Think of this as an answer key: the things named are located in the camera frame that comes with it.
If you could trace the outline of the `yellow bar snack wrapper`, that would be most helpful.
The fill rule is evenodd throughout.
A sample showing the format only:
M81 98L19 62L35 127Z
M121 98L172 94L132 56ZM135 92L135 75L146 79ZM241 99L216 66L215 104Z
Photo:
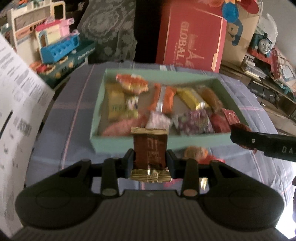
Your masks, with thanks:
M177 95L190 110L210 108L208 103L193 88L178 88Z

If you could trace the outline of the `blue Thomas train toy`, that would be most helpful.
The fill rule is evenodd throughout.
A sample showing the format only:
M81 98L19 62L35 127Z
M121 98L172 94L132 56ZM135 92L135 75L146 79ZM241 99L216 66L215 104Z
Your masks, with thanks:
M270 57L272 51L272 42L268 38L267 33L253 34L247 52L255 58L271 64L272 58Z

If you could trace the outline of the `grey lace cloth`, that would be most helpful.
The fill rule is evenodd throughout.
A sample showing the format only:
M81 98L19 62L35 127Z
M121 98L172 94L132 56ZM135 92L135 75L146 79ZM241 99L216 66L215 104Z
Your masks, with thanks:
M90 63L133 61L137 41L134 37L136 1L89 1L78 25L85 39L95 42Z

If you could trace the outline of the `purple green candy bag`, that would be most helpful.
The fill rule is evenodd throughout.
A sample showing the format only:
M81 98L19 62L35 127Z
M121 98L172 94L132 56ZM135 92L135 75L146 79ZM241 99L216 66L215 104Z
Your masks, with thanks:
M181 135L192 136L214 133L210 118L204 109L175 115L172 120Z

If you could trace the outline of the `brown gold chocolate wafer packet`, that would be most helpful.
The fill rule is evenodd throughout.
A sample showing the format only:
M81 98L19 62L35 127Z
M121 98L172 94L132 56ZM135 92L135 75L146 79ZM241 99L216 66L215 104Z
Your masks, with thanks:
M147 183L165 183L171 181L166 164L168 131L157 128L131 129L135 160L130 178Z

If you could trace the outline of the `toy kitchen playset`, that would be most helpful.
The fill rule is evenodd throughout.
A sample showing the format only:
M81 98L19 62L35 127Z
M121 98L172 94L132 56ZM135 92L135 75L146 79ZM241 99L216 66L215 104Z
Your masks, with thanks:
M18 55L55 88L95 51L95 42L71 30L64 1L19 1L6 13L10 41Z

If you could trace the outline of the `stack of books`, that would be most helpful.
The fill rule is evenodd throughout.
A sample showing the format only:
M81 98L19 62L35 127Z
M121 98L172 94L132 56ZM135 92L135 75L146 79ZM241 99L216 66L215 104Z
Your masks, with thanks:
M268 63L257 59L248 53L244 56L244 59L241 63L241 68L245 72L248 71L263 79L270 77L271 75L271 67Z

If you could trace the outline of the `small red square packet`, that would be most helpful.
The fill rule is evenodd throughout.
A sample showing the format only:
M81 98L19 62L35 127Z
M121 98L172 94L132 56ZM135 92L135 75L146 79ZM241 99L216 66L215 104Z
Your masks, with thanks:
M233 110L222 108L222 111L223 111L225 118L230 126L240 123L239 118L237 117L236 113Z

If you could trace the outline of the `orange clear snack packet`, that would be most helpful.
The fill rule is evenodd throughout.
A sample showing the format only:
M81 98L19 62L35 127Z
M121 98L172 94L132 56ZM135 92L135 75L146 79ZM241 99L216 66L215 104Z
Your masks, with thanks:
M217 113L222 110L223 104L212 89L205 85L199 85L197 87L197 93L207 102L212 111Z

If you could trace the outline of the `pink cartoon packet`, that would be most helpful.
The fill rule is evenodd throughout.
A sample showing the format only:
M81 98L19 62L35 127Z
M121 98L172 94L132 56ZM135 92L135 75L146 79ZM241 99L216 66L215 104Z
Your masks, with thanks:
M169 133L171 125L172 120L166 115L157 111L151 111L146 128L166 130Z

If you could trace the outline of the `white printed instruction sheet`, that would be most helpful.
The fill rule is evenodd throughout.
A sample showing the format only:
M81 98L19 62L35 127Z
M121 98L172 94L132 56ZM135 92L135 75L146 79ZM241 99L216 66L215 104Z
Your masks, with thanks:
M22 227L15 201L53 96L54 91L1 36L1 231L8 237Z

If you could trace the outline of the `long yellow snack stick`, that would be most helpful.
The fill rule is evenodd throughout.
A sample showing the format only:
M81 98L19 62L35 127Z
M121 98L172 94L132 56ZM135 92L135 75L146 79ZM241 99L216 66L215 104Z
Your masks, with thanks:
M120 84L107 83L108 119L117 120L125 111L125 93Z

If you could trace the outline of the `red cartoon girl packet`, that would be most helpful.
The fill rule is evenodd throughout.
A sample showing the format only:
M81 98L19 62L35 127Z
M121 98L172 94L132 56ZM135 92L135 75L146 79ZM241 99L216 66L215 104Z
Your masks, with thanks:
M225 160L219 159L214 155L210 155L207 149L197 146L189 146L187 149L185 149L184 157L194 159L202 165L209 165L213 160L225 163Z

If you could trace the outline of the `brown bear cardboard box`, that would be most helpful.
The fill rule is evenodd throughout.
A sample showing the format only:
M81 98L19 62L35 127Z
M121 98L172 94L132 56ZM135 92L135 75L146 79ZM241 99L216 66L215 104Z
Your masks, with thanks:
M238 13L234 23L227 23L223 64L241 65L258 25L259 15L250 14L241 6L238 6Z

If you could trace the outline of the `orange yellow puffed snack bag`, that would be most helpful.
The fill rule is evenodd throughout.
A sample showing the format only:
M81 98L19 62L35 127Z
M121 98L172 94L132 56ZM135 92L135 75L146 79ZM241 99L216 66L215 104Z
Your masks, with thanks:
M140 75L117 74L116 81L125 91L135 95L140 95L141 93L148 92L149 90L149 83Z

